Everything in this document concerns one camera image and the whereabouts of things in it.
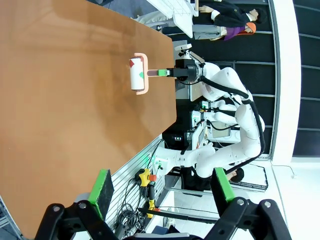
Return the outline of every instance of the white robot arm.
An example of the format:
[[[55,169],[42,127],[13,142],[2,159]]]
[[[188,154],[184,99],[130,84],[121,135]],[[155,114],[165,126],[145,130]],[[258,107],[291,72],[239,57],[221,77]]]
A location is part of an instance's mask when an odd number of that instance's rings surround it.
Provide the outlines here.
[[[236,71],[226,67],[217,72],[216,65],[206,62],[199,79],[202,81],[203,96],[207,99],[215,101],[223,96],[235,102],[236,111],[233,119],[240,126],[240,142],[217,151],[212,144],[185,152],[159,147],[155,153],[154,168],[161,175],[167,174],[173,167],[191,167],[196,164],[197,175],[207,178],[211,176],[215,167],[242,162],[229,169],[227,173],[230,173],[253,161],[264,151],[264,122],[258,114],[251,93],[241,83]],[[219,102],[217,105],[221,108],[225,104]],[[214,117],[215,120],[229,125],[234,123],[233,119],[226,118],[225,115]]]

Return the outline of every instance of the orange hat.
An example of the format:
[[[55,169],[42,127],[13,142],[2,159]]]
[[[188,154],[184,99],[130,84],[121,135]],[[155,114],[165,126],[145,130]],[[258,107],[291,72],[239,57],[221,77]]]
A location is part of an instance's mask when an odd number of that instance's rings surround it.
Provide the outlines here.
[[[248,22],[246,25],[252,30],[252,32],[242,31],[242,32],[239,32],[237,34],[237,36],[239,36],[239,35],[252,35],[256,32],[257,27],[253,22]]]

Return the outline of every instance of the white cylinder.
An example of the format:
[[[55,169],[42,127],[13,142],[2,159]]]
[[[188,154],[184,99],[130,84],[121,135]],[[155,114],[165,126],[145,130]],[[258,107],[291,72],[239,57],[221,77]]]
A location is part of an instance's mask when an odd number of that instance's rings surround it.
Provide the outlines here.
[[[130,58],[130,80],[132,90],[145,89],[144,66],[140,57]]]

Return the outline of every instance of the screw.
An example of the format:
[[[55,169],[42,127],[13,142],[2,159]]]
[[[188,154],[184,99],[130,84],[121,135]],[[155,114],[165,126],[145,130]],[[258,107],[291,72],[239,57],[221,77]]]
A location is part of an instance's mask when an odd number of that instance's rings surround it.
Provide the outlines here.
[[[236,201],[236,203],[239,204],[240,206],[245,204],[245,202],[242,199],[239,199],[238,201]]]
[[[87,207],[87,205],[85,203],[83,203],[83,202],[79,203],[79,208],[85,209],[86,207]]]
[[[264,203],[264,205],[265,205],[267,208],[270,208],[270,207],[271,207],[271,203],[268,202],[268,201],[266,201],[266,202]]]
[[[58,212],[59,210],[60,210],[60,207],[59,207],[59,206],[54,206],[54,207],[53,207],[53,211]]]

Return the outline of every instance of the white desk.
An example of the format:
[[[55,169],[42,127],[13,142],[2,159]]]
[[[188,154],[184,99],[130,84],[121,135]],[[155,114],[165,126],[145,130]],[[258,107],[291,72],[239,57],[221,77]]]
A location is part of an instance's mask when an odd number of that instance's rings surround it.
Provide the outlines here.
[[[168,19],[173,19],[174,24],[190,38],[193,37],[192,17],[197,17],[199,15],[199,12],[194,9],[194,6],[190,3],[190,0],[147,1],[156,9],[158,9],[162,14],[164,14]]]

